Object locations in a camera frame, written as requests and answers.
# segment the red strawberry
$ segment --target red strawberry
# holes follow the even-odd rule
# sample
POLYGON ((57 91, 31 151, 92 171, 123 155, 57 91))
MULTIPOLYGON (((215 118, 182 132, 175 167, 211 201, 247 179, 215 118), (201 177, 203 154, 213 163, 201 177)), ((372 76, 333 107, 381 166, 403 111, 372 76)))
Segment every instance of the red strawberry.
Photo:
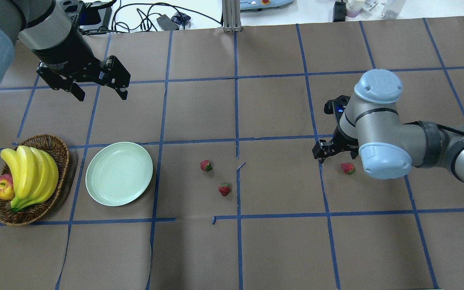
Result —
POLYGON ((230 193, 230 183, 222 183, 217 189, 222 196, 226 197, 230 193))
POLYGON ((200 169, 203 171, 211 171, 212 170, 212 165, 210 164, 209 160, 203 160, 200 162, 200 169))
POLYGON ((354 168, 354 165, 352 163, 341 164, 341 169, 343 169, 343 172, 348 175, 356 172, 356 169, 354 168))

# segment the light green plate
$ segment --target light green plate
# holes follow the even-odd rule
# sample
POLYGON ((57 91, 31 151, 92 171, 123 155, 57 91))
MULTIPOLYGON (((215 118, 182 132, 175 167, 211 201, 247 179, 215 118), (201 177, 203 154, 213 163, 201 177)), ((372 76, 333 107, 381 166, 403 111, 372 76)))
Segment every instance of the light green plate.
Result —
POLYGON ((85 186, 97 202, 118 206, 138 198, 152 175, 153 162, 148 152, 136 143, 119 142, 94 156, 85 174, 85 186))

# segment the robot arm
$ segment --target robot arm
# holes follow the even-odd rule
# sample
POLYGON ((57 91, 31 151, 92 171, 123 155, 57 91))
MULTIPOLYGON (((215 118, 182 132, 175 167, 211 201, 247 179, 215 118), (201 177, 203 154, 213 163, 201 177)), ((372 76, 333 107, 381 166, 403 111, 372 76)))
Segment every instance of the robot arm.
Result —
POLYGON ((372 178, 400 178, 411 167, 444 167, 464 182, 464 126, 450 128, 433 122, 402 124, 396 101, 402 82, 387 70, 363 74, 352 97, 327 102, 326 114, 337 124, 332 140, 319 140, 313 148, 316 159, 339 152, 361 156, 364 171, 372 178))
POLYGON ((127 98, 129 72, 115 56, 98 60, 56 0, 0 0, 0 82, 17 38, 41 59, 37 73, 54 90, 83 101, 76 82, 92 81, 127 98))

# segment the brown basket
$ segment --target brown basket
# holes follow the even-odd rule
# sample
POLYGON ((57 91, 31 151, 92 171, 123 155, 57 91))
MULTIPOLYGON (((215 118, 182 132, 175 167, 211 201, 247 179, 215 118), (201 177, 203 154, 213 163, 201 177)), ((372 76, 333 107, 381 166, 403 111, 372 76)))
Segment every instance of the brown basket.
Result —
MULTIPOLYGON (((22 141, 19 145, 37 148, 46 151, 51 155, 58 167, 58 184, 55 192, 51 197, 42 203, 27 206, 17 213, 5 208, 9 201, 0 199, 0 222, 7 226, 24 226, 31 224, 43 217, 55 204, 60 196, 62 184, 66 178, 69 164, 69 150, 64 141, 57 136, 42 134, 30 137, 22 141)), ((1 171, 1 175, 10 173, 8 165, 1 171)))

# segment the apple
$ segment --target apple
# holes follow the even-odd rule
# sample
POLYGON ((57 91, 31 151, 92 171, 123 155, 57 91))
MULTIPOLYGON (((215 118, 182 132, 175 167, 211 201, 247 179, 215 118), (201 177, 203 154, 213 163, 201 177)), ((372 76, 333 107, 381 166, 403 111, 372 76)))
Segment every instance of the apple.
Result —
POLYGON ((0 199, 13 200, 15 192, 13 191, 13 179, 10 173, 0 176, 0 199))

